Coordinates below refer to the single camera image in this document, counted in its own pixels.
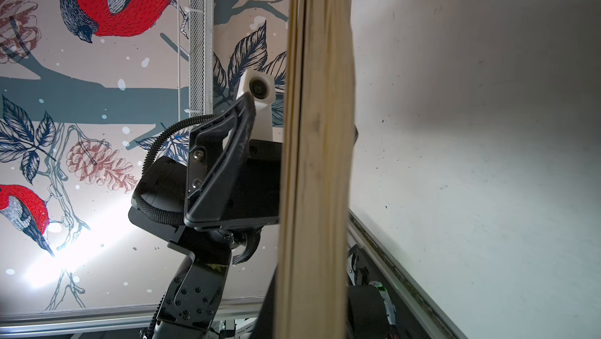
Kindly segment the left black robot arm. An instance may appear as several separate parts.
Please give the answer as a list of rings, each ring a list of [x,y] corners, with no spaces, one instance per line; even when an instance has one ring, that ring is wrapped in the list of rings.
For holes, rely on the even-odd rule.
[[[282,147],[252,138],[256,116],[244,93],[220,115],[173,124],[148,150],[128,218],[185,260],[143,337],[206,337],[229,268],[278,223]]]

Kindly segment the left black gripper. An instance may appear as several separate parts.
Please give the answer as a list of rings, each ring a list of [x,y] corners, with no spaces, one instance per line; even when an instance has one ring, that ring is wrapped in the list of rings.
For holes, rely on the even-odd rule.
[[[254,97],[244,93],[190,132],[186,226],[246,230],[278,223],[283,145],[250,141],[255,117]]]

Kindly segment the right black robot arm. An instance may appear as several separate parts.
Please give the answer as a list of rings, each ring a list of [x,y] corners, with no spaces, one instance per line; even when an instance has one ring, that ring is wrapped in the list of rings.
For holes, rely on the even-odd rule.
[[[399,338],[396,308],[386,287],[369,281],[369,270],[358,268],[359,247],[347,254],[347,338]]]

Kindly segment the navy blue book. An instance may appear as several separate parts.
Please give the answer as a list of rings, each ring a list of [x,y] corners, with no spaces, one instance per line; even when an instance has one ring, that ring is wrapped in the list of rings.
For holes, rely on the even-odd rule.
[[[355,142],[350,0],[291,0],[274,337],[343,338]]]

